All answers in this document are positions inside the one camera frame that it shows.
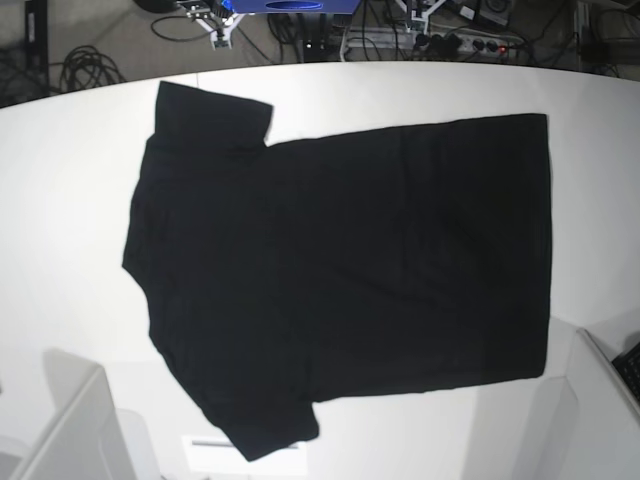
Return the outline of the black T-shirt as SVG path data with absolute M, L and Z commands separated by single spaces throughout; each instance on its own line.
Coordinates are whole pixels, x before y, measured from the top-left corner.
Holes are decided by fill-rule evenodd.
M 162 83 L 123 255 L 152 343 L 245 459 L 316 438 L 319 402 L 544 372 L 545 115 L 267 145 L 272 113 Z

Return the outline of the white power strip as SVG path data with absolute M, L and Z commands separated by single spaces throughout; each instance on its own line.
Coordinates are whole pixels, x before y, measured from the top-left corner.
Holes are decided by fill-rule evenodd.
M 428 33 L 391 28 L 355 28 L 346 32 L 340 45 L 342 61 L 356 59 L 359 50 L 366 61 L 497 61 L 518 56 L 525 41 L 470 28 L 434 29 Z

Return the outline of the blue box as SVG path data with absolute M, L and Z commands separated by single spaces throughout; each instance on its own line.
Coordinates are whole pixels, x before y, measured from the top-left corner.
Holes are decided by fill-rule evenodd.
M 230 0 L 221 4 L 235 13 L 352 14 L 360 0 Z

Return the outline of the white partition panel left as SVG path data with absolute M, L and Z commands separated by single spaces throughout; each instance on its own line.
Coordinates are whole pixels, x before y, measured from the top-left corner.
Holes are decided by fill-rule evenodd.
M 115 406 L 104 367 L 59 349 L 43 360 L 55 412 L 31 446 L 1 438 L 1 477 L 160 479 L 147 425 Z

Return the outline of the white partition panel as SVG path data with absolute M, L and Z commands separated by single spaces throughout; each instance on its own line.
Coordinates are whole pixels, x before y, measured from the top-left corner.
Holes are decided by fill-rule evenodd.
M 588 331 L 531 405 L 514 479 L 637 479 L 639 406 Z
M 1 438 L 1 477 L 160 479 L 147 425 L 115 406 L 104 367 L 59 349 L 43 360 L 55 412 L 31 446 Z

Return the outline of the black keyboard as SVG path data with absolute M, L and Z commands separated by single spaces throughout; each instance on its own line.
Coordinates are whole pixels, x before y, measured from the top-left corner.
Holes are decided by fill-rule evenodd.
M 616 357 L 612 362 L 625 385 L 636 398 L 640 399 L 640 344 Z

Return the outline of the white partition panel right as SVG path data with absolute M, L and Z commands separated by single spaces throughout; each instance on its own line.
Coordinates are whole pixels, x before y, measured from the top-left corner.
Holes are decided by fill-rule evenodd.
M 639 406 L 588 331 L 531 405 L 514 479 L 637 479 Z

